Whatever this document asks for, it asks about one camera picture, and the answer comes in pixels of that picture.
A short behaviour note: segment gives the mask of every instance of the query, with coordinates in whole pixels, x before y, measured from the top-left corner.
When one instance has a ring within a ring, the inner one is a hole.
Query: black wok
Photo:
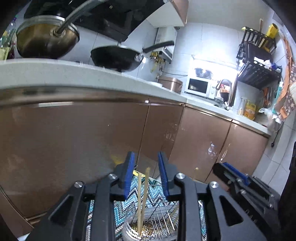
[[[141,53],[123,46],[98,47],[91,51],[91,58],[96,66],[113,69],[119,72],[132,71],[136,69],[146,53],[161,47],[172,46],[174,41],[162,42],[145,48]]]

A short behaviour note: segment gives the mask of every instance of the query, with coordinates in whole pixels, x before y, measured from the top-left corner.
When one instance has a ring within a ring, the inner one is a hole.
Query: pot
[[[160,76],[158,79],[158,83],[163,84],[163,87],[171,91],[174,91],[178,94],[181,93],[183,82],[176,78]]]
[[[27,19],[17,29],[17,50],[24,58],[57,59],[68,53],[80,35],[72,24],[81,14],[107,0],[88,0],[64,19],[41,15]]]
[[[142,63],[146,53],[174,44],[174,41],[162,42],[143,49],[141,53],[120,45],[98,47],[91,51],[91,59],[99,67],[105,67],[118,72],[132,71]]]
[[[213,73],[211,71],[202,68],[195,68],[195,74],[197,77],[209,80],[213,77]]]

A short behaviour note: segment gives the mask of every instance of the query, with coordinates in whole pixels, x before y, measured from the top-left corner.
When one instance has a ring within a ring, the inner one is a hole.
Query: wire rack
[[[165,197],[147,199],[143,228],[138,233],[138,205],[133,203],[126,213],[122,228],[124,241],[175,240],[178,228],[178,202],[168,202]]]

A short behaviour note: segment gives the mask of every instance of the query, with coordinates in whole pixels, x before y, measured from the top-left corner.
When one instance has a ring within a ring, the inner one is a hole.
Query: countertop
[[[151,85],[148,81],[136,79],[124,73],[87,64],[51,59],[14,59],[0,63],[0,88],[25,86],[80,86],[97,89],[144,94],[186,103],[217,115],[238,121],[252,129],[271,135],[264,126],[237,115],[232,111],[214,106],[192,95],[177,94],[165,88]]]

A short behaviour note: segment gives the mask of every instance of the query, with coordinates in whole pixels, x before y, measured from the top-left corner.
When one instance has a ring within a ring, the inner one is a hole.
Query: blue patterned rug
[[[142,182],[141,196],[143,198],[145,177],[142,177],[141,182]],[[154,203],[157,203],[165,199],[163,195],[162,186],[159,181],[153,178],[149,178],[148,190],[149,191],[147,195],[146,207],[153,207]],[[126,212],[128,208],[134,202],[137,202],[137,201],[138,201],[138,176],[133,175],[132,182],[131,182],[131,190],[127,200],[124,202],[120,202],[120,201],[114,202],[115,237],[117,241],[122,241],[121,230],[125,220]],[[206,226],[205,226],[205,216],[204,216],[203,205],[201,201],[199,201],[199,207],[200,207],[200,219],[202,223],[202,239],[203,241],[206,241],[207,233],[206,233]],[[89,207],[89,216],[88,216],[87,227],[86,227],[86,239],[85,239],[86,241],[90,241],[91,220],[92,220],[93,209],[94,209],[94,200],[91,201],[91,204]]]

